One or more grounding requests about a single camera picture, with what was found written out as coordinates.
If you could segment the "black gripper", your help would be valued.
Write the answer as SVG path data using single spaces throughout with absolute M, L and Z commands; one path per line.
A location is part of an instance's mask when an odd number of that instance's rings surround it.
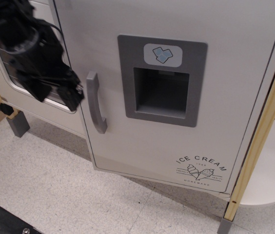
M 80 80 L 62 60 L 63 47 L 51 25 L 30 28 L 29 37 L 19 44 L 6 46 L 12 57 L 10 65 L 17 71 L 19 83 L 38 101 L 43 102 L 55 86 L 71 112 L 84 99 Z

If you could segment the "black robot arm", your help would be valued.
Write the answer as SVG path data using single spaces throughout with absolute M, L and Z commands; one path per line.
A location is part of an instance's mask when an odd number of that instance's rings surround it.
M 0 0 L 0 43 L 16 70 L 16 79 L 43 102 L 53 88 L 74 112 L 84 99 L 77 74 L 62 60 L 64 49 L 55 25 L 33 15 L 27 0 Z

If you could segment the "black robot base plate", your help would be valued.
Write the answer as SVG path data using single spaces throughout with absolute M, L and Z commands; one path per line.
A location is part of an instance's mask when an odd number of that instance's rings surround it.
M 42 234 L 40 230 L 0 206 L 0 234 Z

